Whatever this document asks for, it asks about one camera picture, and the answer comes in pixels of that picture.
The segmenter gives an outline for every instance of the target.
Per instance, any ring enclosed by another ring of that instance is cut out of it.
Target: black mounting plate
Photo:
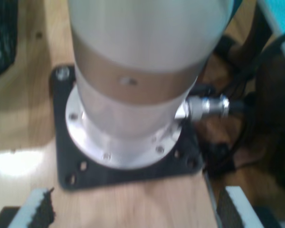
[[[57,76],[57,72],[62,67],[69,69],[69,76]],[[125,171],[108,168],[89,159],[73,143],[65,120],[67,99],[75,81],[74,66],[59,66],[51,73],[58,178],[64,189],[95,188],[131,181],[195,174],[201,170],[203,160],[197,137],[192,124],[187,121],[183,121],[180,138],[172,151],[151,166]],[[83,162],[85,164],[84,171],[81,169]]]

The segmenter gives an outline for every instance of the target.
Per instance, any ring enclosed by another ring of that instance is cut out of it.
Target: screw
[[[59,81],[64,81],[68,79],[69,76],[70,76],[70,70],[66,66],[63,66],[56,70],[56,77]]]
[[[71,114],[69,115],[69,118],[70,118],[71,120],[77,120],[77,119],[78,119],[78,115],[77,115],[76,113],[71,113]]]
[[[109,154],[109,153],[104,153],[104,154],[103,154],[103,159],[104,159],[104,160],[110,160],[110,159],[111,159],[111,154]]]
[[[155,149],[157,153],[163,153],[165,151],[165,149],[162,146],[157,146]]]

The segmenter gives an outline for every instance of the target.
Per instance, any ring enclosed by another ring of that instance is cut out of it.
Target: metal connector
[[[229,100],[225,96],[220,98],[189,97],[178,108],[175,118],[190,118],[191,121],[198,121],[210,115],[228,116]]]

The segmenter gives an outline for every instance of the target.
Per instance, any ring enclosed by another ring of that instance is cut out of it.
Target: circular flange
[[[126,140],[99,130],[85,114],[77,86],[66,104],[66,124],[75,145],[93,161],[115,169],[131,170],[152,165],[174,147],[180,134],[178,122],[145,138]]]

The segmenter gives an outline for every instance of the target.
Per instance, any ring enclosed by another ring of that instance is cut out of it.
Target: plywood
[[[0,76],[0,210],[55,187],[53,228],[215,228],[206,183],[195,176],[66,192],[57,182],[48,79],[72,63],[66,0],[19,0],[15,64]]]

